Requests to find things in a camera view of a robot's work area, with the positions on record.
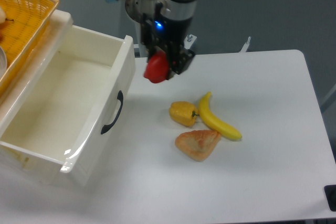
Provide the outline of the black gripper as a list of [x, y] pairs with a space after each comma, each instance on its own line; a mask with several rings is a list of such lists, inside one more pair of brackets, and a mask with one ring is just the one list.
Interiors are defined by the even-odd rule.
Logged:
[[169, 63], [169, 74], [181, 74], [189, 68], [195, 52], [183, 46], [193, 15], [193, 2], [156, 2], [152, 18], [143, 14], [141, 43], [146, 47], [147, 62], [163, 50]]

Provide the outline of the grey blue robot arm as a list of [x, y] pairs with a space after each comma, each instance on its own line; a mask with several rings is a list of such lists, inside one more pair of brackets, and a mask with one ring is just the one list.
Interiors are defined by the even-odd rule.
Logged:
[[124, 1], [127, 15], [139, 25], [140, 55], [148, 59], [144, 77], [158, 83], [186, 71], [195, 53], [184, 41], [198, 0]]

